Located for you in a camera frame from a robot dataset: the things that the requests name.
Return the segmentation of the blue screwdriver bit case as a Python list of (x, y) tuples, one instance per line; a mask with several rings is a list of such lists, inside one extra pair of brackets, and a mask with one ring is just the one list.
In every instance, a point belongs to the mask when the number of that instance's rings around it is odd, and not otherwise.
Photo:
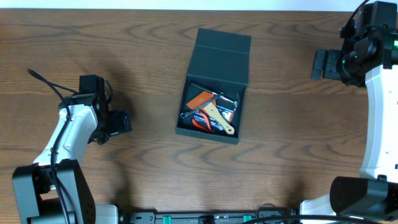
[[(233, 116), (234, 116), (234, 111), (229, 110), (227, 108), (224, 108), (222, 106), (216, 105), (218, 111), (220, 112), (220, 114), (222, 115), (222, 117), (229, 123), (231, 124), (232, 120), (233, 120)], [(214, 131), (223, 131), (224, 128), (220, 125), (219, 122), (217, 122), (215, 119), (209, 117), (210, 122), (211, 122), (211, 128)]]

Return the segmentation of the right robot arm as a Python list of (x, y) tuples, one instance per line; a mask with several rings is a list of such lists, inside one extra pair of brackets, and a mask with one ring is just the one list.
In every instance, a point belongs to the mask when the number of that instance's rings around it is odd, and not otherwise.
[(300, 203), (299, 223), (397, 220), (397, 4), (363, 1), (340, 29), (339, 50), (317, 50), (311, 78), (368, 93), (359, 177), (336, 177), (328, 194)]

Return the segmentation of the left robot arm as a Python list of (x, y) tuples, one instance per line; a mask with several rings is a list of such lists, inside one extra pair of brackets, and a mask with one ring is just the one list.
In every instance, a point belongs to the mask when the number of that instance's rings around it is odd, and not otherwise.
[(80, 77), (79, 89), (62, 96), (57, 126), (31, 165), (12, 175), (21, 223), (128, 223), (117, 205), (97, 204), (81, 169), (86, 147), (131, 131), (126, 110), (110, 110), (112, 87), (97, 75)]

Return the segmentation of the small black-handled hammer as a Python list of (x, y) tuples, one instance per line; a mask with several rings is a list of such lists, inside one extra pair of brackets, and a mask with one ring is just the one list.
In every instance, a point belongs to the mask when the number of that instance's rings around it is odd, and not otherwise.
[[(201, 84), (199, 84), (197, 82), (190, 82), (190, 85), (192, 85), (194, 87), (197, 87), (197, 88), (199, 88), (199, 89), (201, 89), (201, 90), (203, 90), (205, 92), (211, 93), (213, 95), (220, 95), (221, 94), (221, 92), (214, 91), (211, 88), (208, 88), (207, 86), (201, 85)], [(232, 109), (233, 111), (237, 110), (238, 105), (239, 105), (239, 101), (240, 101), (239, 94), (237, 94), (237, 100), (232, 100), (231, 98), (228, 98), (227, 96), (222, 96), (221, 99), (232, 103), (233, 104), (233, 109)]]

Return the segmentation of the orange scraper wooden handle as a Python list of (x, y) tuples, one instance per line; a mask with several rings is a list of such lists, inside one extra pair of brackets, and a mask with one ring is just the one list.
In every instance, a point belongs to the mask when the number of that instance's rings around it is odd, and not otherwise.
[(223, 96), (223, 93), (203, 91), (186, 104), (190, 111), (182, 113), (180, 117), (182, 119), (191, 117), (194, 127), (205, 133), (213, 134), (218, 129), (232, 136), (235, 130), (221, 114), (216, 104), (216, 101)]

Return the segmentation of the silver ring wrench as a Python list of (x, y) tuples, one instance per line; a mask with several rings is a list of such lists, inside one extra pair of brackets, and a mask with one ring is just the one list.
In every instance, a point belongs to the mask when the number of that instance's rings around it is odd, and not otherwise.
[(181, 113), (180, 117), (182, 119), (185, 119), (186, 117), (191, 116), (197, 111), (200, 111), (202, 108), (211, 104), (222, 96), (224, 96), (224, 93), (221, 93), (220, 95), (213, 95), (211, 93), (203, 91), (186, 104), (190, 108), (190, 111)]

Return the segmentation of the red black pliers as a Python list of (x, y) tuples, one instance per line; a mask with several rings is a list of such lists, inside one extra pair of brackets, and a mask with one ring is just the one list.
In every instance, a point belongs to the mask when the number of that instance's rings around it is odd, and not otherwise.
[(215, 131), (211, 128), (211, 122), (209, 117), (204, 112), (196, 112), (192, 118), (192, 124), (194, 127), (201, 131), (209, 134), (213, 134)]

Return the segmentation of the dark green box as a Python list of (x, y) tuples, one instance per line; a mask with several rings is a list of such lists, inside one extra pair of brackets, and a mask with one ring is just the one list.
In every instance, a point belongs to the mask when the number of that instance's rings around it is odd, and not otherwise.
[[(205, 133), (194, 127), (191, 117), (185, 119), (178, 117), (175, 127), (177, 134), (230, 144), (239, 142), (244, 97), (249, 81), (250, 48), (250, 35), (198, 29), (178, 112), (181, 114), (190, 111), (186, 104), (203, 91), (190, 85), (190, 82), (197, 82), (214, 91), (224, 93), (232, 100), (237, 100), (237, 94), (239, 94), (239, 105), (234, 111), (231, 122), (235, 133), (232, 136), (227, 135), (224, 131), (215, 131), (213, 134)], [(233, 109), (232, 103), (221, 98), (216, 101), (216, 104), (229, 110)]]

